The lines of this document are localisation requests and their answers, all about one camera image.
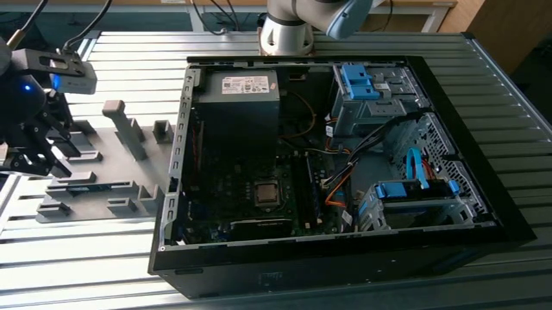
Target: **floor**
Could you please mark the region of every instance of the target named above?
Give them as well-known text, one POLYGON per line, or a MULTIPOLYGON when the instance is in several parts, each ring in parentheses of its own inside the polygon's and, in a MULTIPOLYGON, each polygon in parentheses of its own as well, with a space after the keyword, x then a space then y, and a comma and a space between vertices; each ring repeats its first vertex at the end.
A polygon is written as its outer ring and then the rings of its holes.
MULTIPOLYGON (((94 13, 43 13, 37 25, 38 28, 26 38, 26 47, 43 48, 45 41, 50 49, 63 46, 67 39, 75 36, 96 18, 94 13)), ((237 13, 241 29, 256 31, 257 14, 237 13)), ((213 30, 226 27, 233 30, 233 24, 221 14, 204 14, 208 26, 213 30)), ((0 13, 0 34, 10 38, 17 27, 27 20, 27 15, 19 13, 0 13)), ((108 13, 98 24, 97 30, 104 31, 192 31, 192 22, 186 13, 108 13)))

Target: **blue drive bay bracket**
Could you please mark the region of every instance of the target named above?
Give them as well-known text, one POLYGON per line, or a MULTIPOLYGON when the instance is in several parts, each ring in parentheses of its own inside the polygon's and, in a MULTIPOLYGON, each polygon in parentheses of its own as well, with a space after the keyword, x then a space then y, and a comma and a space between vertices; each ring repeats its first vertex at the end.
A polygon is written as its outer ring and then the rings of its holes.
POLYGON ((380 92, 374 88, 372 76, 363 65, 344 65, 343 78, 353 100, 380 99, 380 92))

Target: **slotted metal surface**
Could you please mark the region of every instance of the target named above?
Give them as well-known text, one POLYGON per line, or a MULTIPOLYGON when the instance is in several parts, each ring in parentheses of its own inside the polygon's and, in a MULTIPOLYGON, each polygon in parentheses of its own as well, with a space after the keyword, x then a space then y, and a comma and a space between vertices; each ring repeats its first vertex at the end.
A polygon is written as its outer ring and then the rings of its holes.
MULTIPOLYGON (((82 47, 100 91, 67 96, 75 119, 112 127, 102 104, 124 99, 141 125, 176 124, 186 57, 257 55, 256 40, 253 33, 105 32, 82 47)), ((317 36, 317 52, 427 58, 539 239, 439 278, 198 303, 148 274, 153 218, 39 224, 50 180, 13 177, 0 195, 0 308, 551 309, 551 132, 478 43, 456 34, 360 34, 344 42, 317 36)))

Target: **blue led light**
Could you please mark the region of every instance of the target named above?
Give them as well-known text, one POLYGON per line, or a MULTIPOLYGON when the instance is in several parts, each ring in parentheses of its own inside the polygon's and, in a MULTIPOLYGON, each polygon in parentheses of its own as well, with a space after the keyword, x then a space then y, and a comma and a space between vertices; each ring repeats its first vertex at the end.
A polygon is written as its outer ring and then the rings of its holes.
POLYGON ((54 89, 55 90, 58 90, 59 89, 59 87, 61 87, 61 76, 59 75, 57 75, 57 74, 54 74, 54 78, 53 78, 53 87, 54 87, 54 89))

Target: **power supply label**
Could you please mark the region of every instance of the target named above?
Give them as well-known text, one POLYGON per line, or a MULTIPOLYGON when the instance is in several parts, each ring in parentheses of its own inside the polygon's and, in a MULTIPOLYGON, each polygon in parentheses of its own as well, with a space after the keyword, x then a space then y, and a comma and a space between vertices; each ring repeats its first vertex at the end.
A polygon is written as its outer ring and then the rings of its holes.
POLYGON ((222 94, 267 94, 271 92, 268 76, 229 76, 222 79, 222 94))

